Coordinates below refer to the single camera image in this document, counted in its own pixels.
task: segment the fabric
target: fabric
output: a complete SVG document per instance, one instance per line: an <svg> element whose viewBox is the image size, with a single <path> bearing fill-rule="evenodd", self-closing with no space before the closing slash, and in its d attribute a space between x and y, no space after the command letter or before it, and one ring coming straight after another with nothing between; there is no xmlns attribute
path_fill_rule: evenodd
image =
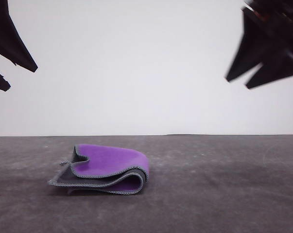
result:
<svg viewBox="0 0 293 233"><path fill-rule="evenodd" d="M71 162L50 185L68 187L68 193L92 189L116 194L135 194L148 181L147 157L136 150L80 144L74 147Z"/></svg>

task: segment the purple towel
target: purple towel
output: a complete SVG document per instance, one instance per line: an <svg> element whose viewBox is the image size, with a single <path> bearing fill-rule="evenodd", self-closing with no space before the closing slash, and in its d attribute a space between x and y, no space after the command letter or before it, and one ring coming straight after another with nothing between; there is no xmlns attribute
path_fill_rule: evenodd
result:
<svg viewBox="0 0 293 233"><path fill-rule="evenodd" d="M80 144L73 158L49 181L50 185L91 189L116 194L135 194L149 179L147 157L136 150Z"/></svg>

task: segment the felt pad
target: felt pad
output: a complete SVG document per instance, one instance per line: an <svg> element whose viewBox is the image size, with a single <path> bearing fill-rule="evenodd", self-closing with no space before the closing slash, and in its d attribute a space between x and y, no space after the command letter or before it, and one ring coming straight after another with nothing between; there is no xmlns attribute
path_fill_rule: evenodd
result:
<svg viewBox="0 0 293 233"><path fill-rule="evenodd" d="M136 150L81 144L49 184L69 187L69 193L91 189L129 195L143 188L148 173L147 157Z"/></svg>

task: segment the gray floor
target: gray floor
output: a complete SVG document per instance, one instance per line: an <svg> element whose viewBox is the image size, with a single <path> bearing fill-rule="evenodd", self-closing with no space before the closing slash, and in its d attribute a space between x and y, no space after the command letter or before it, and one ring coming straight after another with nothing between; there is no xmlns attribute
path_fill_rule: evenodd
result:
<svg viewBox="0 0 293 233"><path fill-rule="evenodd" d="M133 196L47 185L74 144L139 150ZM0 233L293 233L293 135L0 137Z"/></svg>

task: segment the stitched edge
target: stitched edge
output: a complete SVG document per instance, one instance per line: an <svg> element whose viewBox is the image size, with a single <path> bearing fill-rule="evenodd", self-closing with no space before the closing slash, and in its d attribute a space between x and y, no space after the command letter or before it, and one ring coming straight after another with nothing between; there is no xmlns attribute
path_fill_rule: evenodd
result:
<svg viewBox="0 0 293 233"><path fill-rule="evenodd" d="M115 180L115 181L113 181L113 182L111 182L109 184L58 183L57 182L58 178L66 171L66 169L68 169L68 167L69 167L69 165L66 165L66 167L62 171L60 171L58 174L56 174L54 176L54 178L52 178L51 180L48 181L48 184L53 185L53 186L59 186L59 187L92 187L92 188L94 188L92 190L102 191L102 192L107 192L107 193L123 194L123 195L131 195L131 194L138 193L144 186L143 178L140 176L140 174L138 174L136 172L127 173L126 175L118 178L117 180ZM113 186L114 184L121 182L122 180L126 179L129 176L137 176L140 179L140 186L139 186L138 189L129 190L129 191L110 191L110 190L99 189L99 188L105 188L105 187Z"/></svg>

